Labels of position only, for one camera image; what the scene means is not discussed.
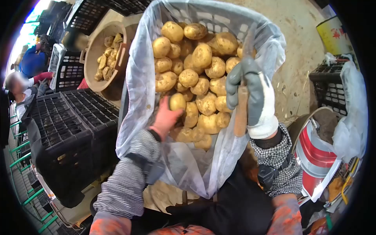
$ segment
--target arm sleeve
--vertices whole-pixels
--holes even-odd
[[[294,198],[273,202],[275,211],[267,235],[303,234],[302,216],[299,210],[298,201]]]
[[[290,153],[292,146],[290,135],[282,123],[279,123],[279,129],[281,130],[282,138],[274,147],[264,149],[256,144],[255,141],[257,140],[250,140],[259,165],[264,164],[278,169]],[[286,193],[299,194],[303,187],[302,177],[303,169],[297,164],[296,159],[291,157],[289,165],[279,171],[279,176],[274,179],[273,186],[266,193],[270,197]]]

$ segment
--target checkered sleeve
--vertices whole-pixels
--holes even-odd
[[[262,149],[255,144],[253,139],[250,140],[259,165],[264,164],[278,169],[289,154],[292,146],[290,135],[284,124],[279,123],[279,128],[282,131],[282,139],[272,148]],[[290,164],[279,171],[279,176],[274,179],[273,186],[266,193],[270,197],[287,193],[299,194],[303,186],[302,177],[303,169],[297,164],[296,159],[291,157]]]

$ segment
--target plastic crate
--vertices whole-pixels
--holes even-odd
[[[75,92],[81,99],[88,95],[83,90],[67,91],[68,94]],[[118,161],[115,153],[117,117],[112,114],[115,120],[107,116],[105,120],[103,116],[109,111],[89,107],[89,111],[96,108],[92,115],[102,120],[94,126],[81,117],[78,107],[72,106],[67,97],[59,92],[37,98],[30,112],[34,122],[27,127],[29,137],[32,136],[30,142],[36,145],[33,163],[62,205],[72,208],[82,201],[81,190]],[[107,101],[102,106],[113,108]],[[40,138],[31,131],[39,132]]]
[[[111,8],[123,16],[135,15],[145,11],[151,0],[98,0],[102,5]]]
[[[29,179],[31,187],[34,189],[35,192],[37,192],[38,190],[36,190],[36,189],[37,188],[40,189],[41,183],[39,182],[38,178],[36,177],[34,171],[30,171],[27,174],[27,178]]]
[[[56,73],[55,91],[75,90],[80,85],[83,74],[83,64],[80,63],[80,52],[66,52]]]
[[[43,207],[43,209],[47,213],[50,213],[52,211],[52,207],[51,207],[50,202],[49,202],[50,198],[47,196],[46,192],[43,191],[43,192],[39,193],[37,198],[38,198],[39,203]]]
[[[332,108],[338,119],[347,116],[345,94],[340,73],[345,61],[327,66],[322,63],[309,74],[319,107]]]
[[[67,20],[66,31],[78,30],[90,35],[108,11],[94,0],[77,0]]]

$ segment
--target wooden handle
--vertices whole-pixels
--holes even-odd
[[[248,121],[248,89],[246,86],[238,87],[238,106],[235,114],[234,135],[242,137],[246,133]]]

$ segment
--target hand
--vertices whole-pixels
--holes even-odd
[[[226,102],[229,109],[238,105],[238,86],[244,78],[248,97],[248,133],[252,139],[272,136],[278,129],[274,116],[274,90],[270,80],[250,56],[244,57],[226,79]]]
[[[155,122],[150,126],[150,129],[157,132],[161,140],[164,141],[177,119],[183,114],[183,111],[182,109],[170,111],[168,109],[168,97],[163,97],[159,101],[159,110],[155,117]]]

